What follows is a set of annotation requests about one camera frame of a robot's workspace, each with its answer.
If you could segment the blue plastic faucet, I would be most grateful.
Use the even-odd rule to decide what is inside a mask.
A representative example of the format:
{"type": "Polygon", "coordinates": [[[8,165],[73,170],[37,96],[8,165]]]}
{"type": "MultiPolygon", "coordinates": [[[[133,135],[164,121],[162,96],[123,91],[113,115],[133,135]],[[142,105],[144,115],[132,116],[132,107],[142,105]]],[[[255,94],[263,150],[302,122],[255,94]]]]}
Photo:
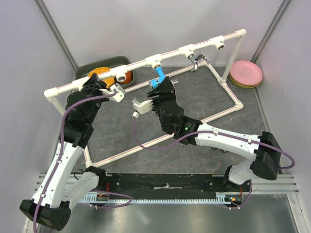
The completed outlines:
{"type": "Polygon", "coordinates": [[[154,71],[158,74],[158,78],[154,78],[149,81],[149,86],[153,90],[158,88],[164,82],[165,78],[171,77],[170,75],[164,73],[162,66],[156,66],[154,71]]]}

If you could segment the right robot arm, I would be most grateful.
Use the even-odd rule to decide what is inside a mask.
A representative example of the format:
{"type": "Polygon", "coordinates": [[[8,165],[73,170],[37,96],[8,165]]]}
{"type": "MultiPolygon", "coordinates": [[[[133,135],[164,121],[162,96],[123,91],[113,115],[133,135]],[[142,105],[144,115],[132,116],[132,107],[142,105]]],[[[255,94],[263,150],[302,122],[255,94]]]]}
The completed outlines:
{"type": "Polygon", "coordinates": [[[277,179],[280,146],[272,133],[242,134],[215,128],[200,120],[185,116],[176,102],[175,88],[169,77],[163,81],[151,80],[152,90],[147,93],[152,111],[158,116],[163,132],[172,134],[182,144],[207,146],[240,155],[245,161],[229,166],[223,178],[223,187],[234,191],[245,181],[259,177],[277,179]]]}

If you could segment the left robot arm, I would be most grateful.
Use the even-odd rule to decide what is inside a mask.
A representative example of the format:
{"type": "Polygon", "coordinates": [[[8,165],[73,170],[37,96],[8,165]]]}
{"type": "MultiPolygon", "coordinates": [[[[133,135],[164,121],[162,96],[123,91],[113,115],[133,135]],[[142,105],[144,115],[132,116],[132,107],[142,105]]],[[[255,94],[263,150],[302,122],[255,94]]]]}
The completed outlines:
{"type": "Polygon", "coordinates": [[[117,94],[117,89],[110,91],[107,84],[99,81],[93,73],[73,81],[71,94],[63,108],[59,143],[52,163],[40,187],[29,200],[23,200],[20,211],[33,223],[33,231],[42,225],[60,231],[67,224],[73,208],[92,189],[105,189],[107,180],[95,173],[91,166],[68,189],[65,188],[79,156],[86,148],[94,131],[92,123],[102,102],[109,101],[117,94]]]}

